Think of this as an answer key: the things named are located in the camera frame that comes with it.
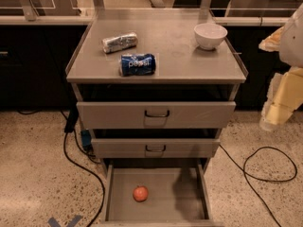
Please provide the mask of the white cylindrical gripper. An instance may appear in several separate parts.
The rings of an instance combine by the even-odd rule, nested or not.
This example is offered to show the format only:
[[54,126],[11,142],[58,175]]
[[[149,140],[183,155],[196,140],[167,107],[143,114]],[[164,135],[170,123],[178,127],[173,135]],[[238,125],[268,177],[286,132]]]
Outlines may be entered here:
[[274,131],[303,104],[303,69],[298,68],[303,67],[303,4],[284,27],[262,40],[258,48],[267,52],[279,50],[280,60],[293,66],[283,75],[274,74],[261,111],[259,125],[265,131]]

